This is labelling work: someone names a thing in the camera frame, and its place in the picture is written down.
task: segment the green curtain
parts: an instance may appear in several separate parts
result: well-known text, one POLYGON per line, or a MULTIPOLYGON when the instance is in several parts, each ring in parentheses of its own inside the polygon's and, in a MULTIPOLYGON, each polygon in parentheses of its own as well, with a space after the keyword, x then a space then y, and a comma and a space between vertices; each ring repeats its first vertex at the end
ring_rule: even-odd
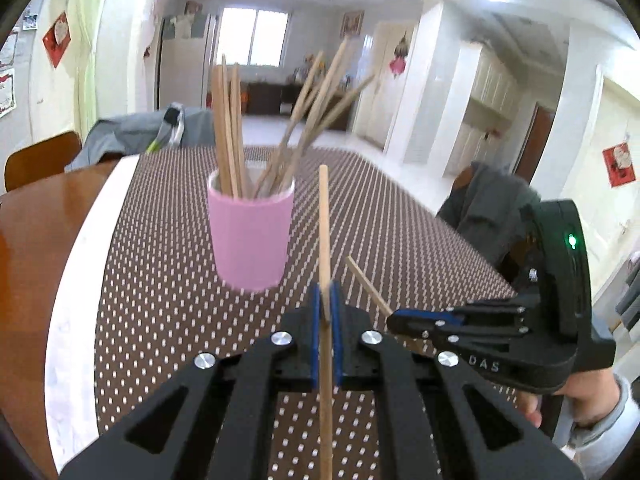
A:
POLYGON ((79 133, 84 141, 98 119, 95 93, 95 40, 104 0, 75 0, 75 4, 82 32, 82 55, 78 60, 76 83, 80 118, 79 133))

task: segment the dark gray garment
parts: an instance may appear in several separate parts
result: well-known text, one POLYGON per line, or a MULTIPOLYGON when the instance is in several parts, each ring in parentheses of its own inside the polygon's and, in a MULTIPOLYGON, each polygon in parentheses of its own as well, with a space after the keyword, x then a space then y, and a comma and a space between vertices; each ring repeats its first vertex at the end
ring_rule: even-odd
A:
MULTIPOLYGON (((65 171, 97 164, 107 153, 122 155, 144 153, 158 135, 165 112, 166 108, 155 112, 98 120, 91 128, 82 151, 65 168, 65 171)), ((211 110, 197 107, 185 108, 184 133, 180 146, 186 148, 213 145, 215 145, 215 138, 211 110)))
POLYGON ((640 261, 631 270, 626 284, 629 288, 616 306, 616 312, 626 329, 631 330, 640 320, 640 261))
POLYGON ((485 259, 497 266, 511 246, 524 240, 520 208, 540 202, 540 195, 519 176, 472 162, 468 186, 445 200, 437 217, 444 220, 485 259))

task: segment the dining table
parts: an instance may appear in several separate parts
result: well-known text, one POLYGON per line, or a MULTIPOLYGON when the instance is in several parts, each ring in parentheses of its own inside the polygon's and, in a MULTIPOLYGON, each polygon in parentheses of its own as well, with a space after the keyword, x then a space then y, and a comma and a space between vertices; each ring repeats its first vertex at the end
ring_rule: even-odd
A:
MULTIPOLYGON (((245 156, 265 161, 272 149, 249 146, 245 156)), ((213 148, 127 156, 16 189, 0 197, 0 410, 47 478, 199 353, 239 354, 305 303, 318 279, 321 164, 332 278, 374 328, 386 330, 384 315, 347 256, 392 309, 513 295, 453 229, 350 150, 309 149, 284 275, 263 292, 233 290, 216 273, 213 148)), ((281 394, 276 409, 268 478, 318 478, 317 396, 281 394)), ((375 412, 372 393, 334 389, 334 478, 380 478, 375 412)))

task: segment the human hand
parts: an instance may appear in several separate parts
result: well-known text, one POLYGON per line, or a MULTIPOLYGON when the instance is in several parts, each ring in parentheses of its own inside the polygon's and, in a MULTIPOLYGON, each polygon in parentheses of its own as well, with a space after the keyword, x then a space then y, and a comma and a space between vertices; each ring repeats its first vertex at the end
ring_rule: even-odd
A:
MULTIPOLYGON (((611 368, 580 372, 569 377, 555 395, 574 400, 574 420, 578 426, 589 427, 613 411, 620 400, 620 388, 611 368)), ((527 392, 516 394, 518 409, 536 427, 542 424, 538 396, 527 392)))

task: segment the window frame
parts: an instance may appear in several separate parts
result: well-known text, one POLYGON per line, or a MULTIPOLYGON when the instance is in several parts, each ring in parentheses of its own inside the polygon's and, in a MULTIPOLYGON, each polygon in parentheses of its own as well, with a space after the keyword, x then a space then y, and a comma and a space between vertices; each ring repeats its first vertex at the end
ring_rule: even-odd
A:
MULTIPOLYGON (((222 31, 222 24, 225 21, 225 10, 226 9, 251 9, 255 11, 255 19, 254 19, 254 29, 251 32, 251 40, 249 43, 249 54, 247 56, 247 63, 246 64, 239 64, 240 66, 245 66, 245 67, 267 67, 267 68, 283 68, 283 63, 284 63, 284 57, 287 51, 287 43, 289 43, 289 27, 291 24, 291 17, 293 15, 293 12, 286 12, 284 10, 281 9, 264 9, 264 8, 258 8, 258 7, 245 7, 245 6, 235 6, 235 5, 230 5, 230 6, 223 6, 222 7, 222 12, 220 12, 220 30, 222 31), (251 55, 254 52, 254 40, 255 40, 255 29, 258 25, 258 16, 260 15, 260 12, 277 12, 279 14, 284 14, 287 17, 287 25, 285 26, 284 29, 284 35, 282 36, 282 48, 280 49, 280 59, 278 60, 278 64, 277 65, 258 65, 258 64, 252 64, 251 63, 251 55)), ((216 38, 216 53, 218 52, 218 48, 220 46, 220 34, 217 33, 216 34, 217 38, 216 38)))

